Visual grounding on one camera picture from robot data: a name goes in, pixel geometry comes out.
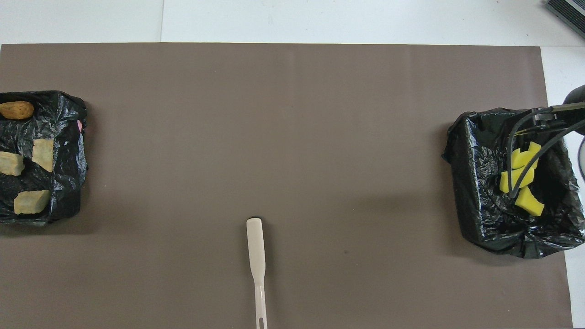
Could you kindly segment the pale beige sponge chunk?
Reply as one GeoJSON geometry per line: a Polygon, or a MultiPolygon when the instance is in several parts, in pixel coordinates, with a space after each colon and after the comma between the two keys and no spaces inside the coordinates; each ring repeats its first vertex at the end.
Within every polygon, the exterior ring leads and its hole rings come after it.
{"type": "Polygon", "coordinates": [[[24,157],[22,155],[0,151],[0,173],[19,176],[24,167],[24,157]]]}
{"type": "Polygon", "coordinates": [[[53,146],[53,139],[33,140],[32,162],[50,173],[53,172],[53,146]]]}
{"type": "Polygon", "coordinates": [[[13,210],[17,215],[38,214],[49,204],[49,190],[23,191],[13,201],[13,210]]]}

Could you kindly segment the orange brown sponge lump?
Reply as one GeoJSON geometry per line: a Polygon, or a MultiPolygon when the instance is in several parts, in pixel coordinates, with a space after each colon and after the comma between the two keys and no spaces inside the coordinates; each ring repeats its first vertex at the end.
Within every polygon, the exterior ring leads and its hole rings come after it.
{"type": "Polygon", "coordinates": [[[9,120],[25,120],[33,116],[35,106],[27,101],[0,103],[0,116],[9,120]]]}

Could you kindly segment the small yellow sponge wedge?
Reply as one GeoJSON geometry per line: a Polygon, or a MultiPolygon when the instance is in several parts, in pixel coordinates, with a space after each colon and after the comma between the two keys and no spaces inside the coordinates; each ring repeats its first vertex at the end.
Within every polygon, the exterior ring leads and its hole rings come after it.
{"type": "Polygon", "coordinates": [[[532,194],[528,186],[519,190],[515,205],[535,217],[541,216],[544,210],[544,204],[532,194]]]}

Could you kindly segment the green and yellow sponge piece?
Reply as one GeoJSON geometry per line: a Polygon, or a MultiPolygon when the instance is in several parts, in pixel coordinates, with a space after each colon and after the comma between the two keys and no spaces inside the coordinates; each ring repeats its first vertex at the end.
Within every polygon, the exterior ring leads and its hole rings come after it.
{"type": "MultiPolygon", "coordinates": [[[[514,186],[516,185],[516,182],[518,181],[523,170],[524,170],[524,167],[520,167],[518,169],[514,169],[511,171],[511,186],[512,186],[512,188],[514,188],[514,186]]],[[[527,171],[526,175],[524,176],[524,179],[522,179],[522,181],[519,185],[519,189],[522,189],[522,188],[530,185],[531,183],[533,183],[534,177],[535,177],[535,169],[533,167],[531,167],[527,171]]],[[[508,193],[510,191],[510,186],[508,184],[508,171],[503,171],[500,175],[500,190],[502,192],[505,192],[505,193],[508,193]]]]}

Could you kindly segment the bin lined with black bag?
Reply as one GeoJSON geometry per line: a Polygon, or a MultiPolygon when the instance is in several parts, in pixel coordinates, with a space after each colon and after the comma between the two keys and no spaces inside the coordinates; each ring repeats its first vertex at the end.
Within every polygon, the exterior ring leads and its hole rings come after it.
{"type": "Polygon", "coordinates": [[[563,139],[539,158],[529,185],[541,215],[500,190],[510,129],[523,116],[505,108],[460,115],[448,129],[443,158],[451,165],[462,236],[494,254],[535,260],[585,244],[585,215],[563,139]]]}
{"type": "Polygon", "coordinates": [[[87,162],[84,129],[88,111],[82,99],[61,91],[0,92],[0,103],[27,101],[33,116],[9,120],[0,116],[0,151],[24,157],[19,176],[0,173],[0,224],[44,226],[76,215],[87,162]],[[32,162],[33,140],[53,139],[53,172],[32,162]],[[13,201],[19,192],[49,190],[49,204],[38,214],[17,215],[13,201]]]}

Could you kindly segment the pink brush with black bristles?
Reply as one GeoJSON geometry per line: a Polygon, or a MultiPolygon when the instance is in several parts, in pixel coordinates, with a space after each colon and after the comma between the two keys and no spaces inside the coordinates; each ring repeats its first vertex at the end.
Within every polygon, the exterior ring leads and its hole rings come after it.
{"type": "Polygon", "coordinates": [[[265,294],[265,240],[260,218],[246,221],[247,247],[255,293],[255,329],[268,329],[265,294]]]}

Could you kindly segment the grey ribbed device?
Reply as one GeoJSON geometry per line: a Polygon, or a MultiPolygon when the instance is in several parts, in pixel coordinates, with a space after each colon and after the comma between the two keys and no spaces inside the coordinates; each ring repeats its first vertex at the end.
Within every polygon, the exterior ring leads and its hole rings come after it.
{"type": "Polygon", "coordinates": [[[585,39],[585,0],[548,0],[545,8],[585,39]]]}

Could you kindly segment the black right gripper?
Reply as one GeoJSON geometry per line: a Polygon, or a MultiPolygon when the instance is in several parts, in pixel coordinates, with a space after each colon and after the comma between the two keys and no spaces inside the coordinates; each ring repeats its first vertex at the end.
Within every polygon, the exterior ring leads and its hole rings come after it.
{"type": "Polygon", "coordinates": [[[585,120],[585,103],[538,108],[533,114],[535,125],[574,125],[585,120]]]}

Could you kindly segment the large notched yellow sponge piece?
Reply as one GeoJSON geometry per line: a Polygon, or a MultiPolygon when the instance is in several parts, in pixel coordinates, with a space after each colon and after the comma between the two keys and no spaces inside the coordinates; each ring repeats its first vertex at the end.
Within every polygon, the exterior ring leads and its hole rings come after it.
{"type": "Polygon", "coordinates": [[[527,150],[522,151],[520,148],[518,148],[512,151],[511,168],[516,170],[526,166],[531,161],[533,156],[535,156],[535,154],[541,150],[541,147],[542,146],[538,143],[530,142],[527,150]]]}

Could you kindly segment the brown table mat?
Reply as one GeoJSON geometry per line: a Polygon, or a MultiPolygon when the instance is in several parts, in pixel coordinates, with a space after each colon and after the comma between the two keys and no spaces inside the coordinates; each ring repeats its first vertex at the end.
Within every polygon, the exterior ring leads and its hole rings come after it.
{"type": "Polygon", "coordinates": [[[447,129],[547,103],[538,48],[4,44],[0,91],[89,110],[81,211],[0,228],[0,329],[573,325],[564,254],[460,234],[447,129]]]}

